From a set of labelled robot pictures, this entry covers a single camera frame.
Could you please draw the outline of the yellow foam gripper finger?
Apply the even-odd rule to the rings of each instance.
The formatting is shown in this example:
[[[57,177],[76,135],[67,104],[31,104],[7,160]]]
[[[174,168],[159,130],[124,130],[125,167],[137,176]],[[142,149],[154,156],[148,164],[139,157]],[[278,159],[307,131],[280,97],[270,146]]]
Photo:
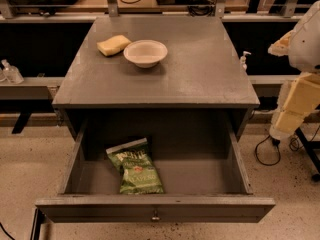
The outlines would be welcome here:
[[[284,34],[280,39],[269,46],[268,53],[278,57],[288,56],[291,50],[291,41],[293,34],[293,30]]]
[[[319,74],[301,73],[295,80],[285,82],[280,89],[269,134],[277,140],[290,137],[319,104]]]

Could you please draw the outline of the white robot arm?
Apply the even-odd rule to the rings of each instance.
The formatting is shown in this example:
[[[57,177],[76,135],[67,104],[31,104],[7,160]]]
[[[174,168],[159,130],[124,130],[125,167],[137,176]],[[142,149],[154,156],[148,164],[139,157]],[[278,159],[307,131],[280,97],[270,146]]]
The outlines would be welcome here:
[[[291,67],[300,71],[280,89],[277,109],[269,134],[288,138],[320,105],[320,1],[316,1],[294,28],[268,48],[268,53],[287,56]]]

